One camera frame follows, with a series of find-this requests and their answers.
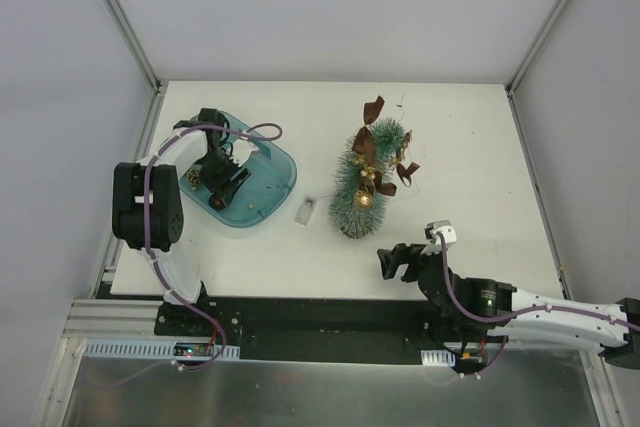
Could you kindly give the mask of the brown ribbon bow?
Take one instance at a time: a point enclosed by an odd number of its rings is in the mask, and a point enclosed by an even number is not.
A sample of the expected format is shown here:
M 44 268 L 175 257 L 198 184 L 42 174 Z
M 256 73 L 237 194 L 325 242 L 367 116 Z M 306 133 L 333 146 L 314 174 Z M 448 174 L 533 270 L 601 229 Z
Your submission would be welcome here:
M 358 189 L 356 192 L 356 204 L 363 208 L 373 205 L 376 193 L 394 197 L 397 186 L 391 181 L 385 181 L 384 176 L 388 169 L 394 171 L 405 187 L 411 187 L 412 176 L 420 169 L 420 165 L 411 162 L 405 165 L 406 153 L 413 140 L 413 133 L 406 131 L 399 143 L 392 144 L 392 153 L 388 161 L 378 160 L 377 141 L 372 131 L 373 124 L 378 120 L 385 100 L 378 95 L 374 101 L 366 102 L 363 107 L 363 125 L 355 134 L 351 151 L 351 162 L 359 168 Z

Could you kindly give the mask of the gold ball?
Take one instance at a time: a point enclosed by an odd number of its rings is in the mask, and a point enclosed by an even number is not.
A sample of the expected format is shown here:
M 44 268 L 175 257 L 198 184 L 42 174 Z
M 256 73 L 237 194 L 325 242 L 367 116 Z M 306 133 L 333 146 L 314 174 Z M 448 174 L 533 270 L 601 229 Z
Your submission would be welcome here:
M 368 211 L 374 201 L 374 196 L 367 190 L 358 190 L 353 197 L 354 207 L 361 211 Z

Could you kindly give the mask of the gold berry sprig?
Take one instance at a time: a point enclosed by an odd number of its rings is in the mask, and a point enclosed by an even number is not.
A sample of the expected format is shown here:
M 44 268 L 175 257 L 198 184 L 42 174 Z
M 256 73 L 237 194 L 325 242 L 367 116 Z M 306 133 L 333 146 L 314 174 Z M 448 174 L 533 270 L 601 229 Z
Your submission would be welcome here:
M 363 126 L 358 130 L 353 140 L 351 162 L 361 169 L 361 176 L 370 181 L 374 181 L 377 175 L 384 176 L 387 169 L 392 169 L 405 186 L 410 186 L 414 173 L 420 169 L 420 165 L 416 162 L 404 164 L 406 151 L 412 138 L 412 132 L 406 132 L 400 147 L 391 158 L 388 161 L 379 160 L 373 133 L 367 126 Z

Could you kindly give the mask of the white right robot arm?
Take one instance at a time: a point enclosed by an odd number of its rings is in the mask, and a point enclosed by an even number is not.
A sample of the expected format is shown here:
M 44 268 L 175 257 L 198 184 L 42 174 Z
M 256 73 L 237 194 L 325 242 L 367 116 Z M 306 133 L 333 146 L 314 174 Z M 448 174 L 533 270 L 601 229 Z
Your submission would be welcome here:
M 589 304 L 535 294 L 509 283 L 463 278 L 448 265 L 440 246 L 404 243 L 379 249 L 382 278 L 392 280 L 400 267 L 405 283 L 416 283 L 442 328 L 461 341 L 507 337 L 549 342 L 591 351 L 614 367 L 639 368 L 639 301 L 623 298 Z

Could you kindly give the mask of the small frosted green christmas tree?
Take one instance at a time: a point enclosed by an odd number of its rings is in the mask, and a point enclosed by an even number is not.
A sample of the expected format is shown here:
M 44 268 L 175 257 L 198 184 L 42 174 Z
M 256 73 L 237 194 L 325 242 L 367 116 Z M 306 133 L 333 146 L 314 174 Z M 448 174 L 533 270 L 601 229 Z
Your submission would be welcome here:
M 410 140 L 411 133 L 392 118 L 364 125 L 348 140 L 329 203 L 334 228 L 348 238 L 361 239 L 382 226 L 388 199 L 395 195 L 392 178 L 411 183 L 404 173 Z

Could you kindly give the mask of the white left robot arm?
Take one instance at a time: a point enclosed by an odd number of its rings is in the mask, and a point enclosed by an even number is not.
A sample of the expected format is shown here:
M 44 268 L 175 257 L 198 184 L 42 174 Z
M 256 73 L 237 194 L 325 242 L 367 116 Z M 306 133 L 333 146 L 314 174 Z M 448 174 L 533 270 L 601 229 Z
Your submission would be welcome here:
M 230 134 L 247 143 L 241 152 L 257 149 L 256 137 L 213 120 L 180 121 L 160 146 L 136 162 L 121 162 L 113 172 L 112 231 L 149 265 L 165 302 L 183 305 L 176 322 L 188 335 L 204 334 L 210 310 L 197 302 L 202 281 L 181 245 L 185 214 L 180 179 L 215 152 L 216 134 Z

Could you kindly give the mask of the teal transparent plastic bin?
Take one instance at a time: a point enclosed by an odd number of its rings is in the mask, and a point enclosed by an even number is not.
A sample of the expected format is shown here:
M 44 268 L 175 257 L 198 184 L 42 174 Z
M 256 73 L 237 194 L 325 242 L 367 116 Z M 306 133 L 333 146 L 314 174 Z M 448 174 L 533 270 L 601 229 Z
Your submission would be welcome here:
M 231 158 L 232 144 L 240 138 L 238 131 L 247 131 L 252 136 L 259 134 L 257 127 L 250 127 L 228 112 L 203 108 L 188 119 L 177 122 L 176 128 L 187 128 L 195 125 L 215 124 L 224 127 L 218 130 L 205 131 L 208 141 L 208 154 L 225 154 Z M 196 190 L 191 188 L 186 179 L 190 169 L 201 169 L 205 157 L 196 161 L 180 179 L 180 188 L 205 212 L 221 223 L 234 228 L 253 227 L 269 217 L 289 196 L 297 179 L 297 167 L 293 158 L 271 141 L 248 140 L 255 143 L 260 151 L 254 153 L 241 167 L 251 171 L 251 176 L 238 190 L 229 207 L 215 211 L 209 206 L 210 192 L 199 184 Z

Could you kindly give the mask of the brown matte ball ornament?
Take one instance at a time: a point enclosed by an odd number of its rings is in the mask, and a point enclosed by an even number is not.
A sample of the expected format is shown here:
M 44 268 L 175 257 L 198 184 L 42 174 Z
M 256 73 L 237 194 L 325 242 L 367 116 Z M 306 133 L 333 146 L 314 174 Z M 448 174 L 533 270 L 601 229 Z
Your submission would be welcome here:
M 226 208 L 226 202 L 218 196 L 211 195 L 209 197 L 209 206 L 215 211 L 221 211 Z

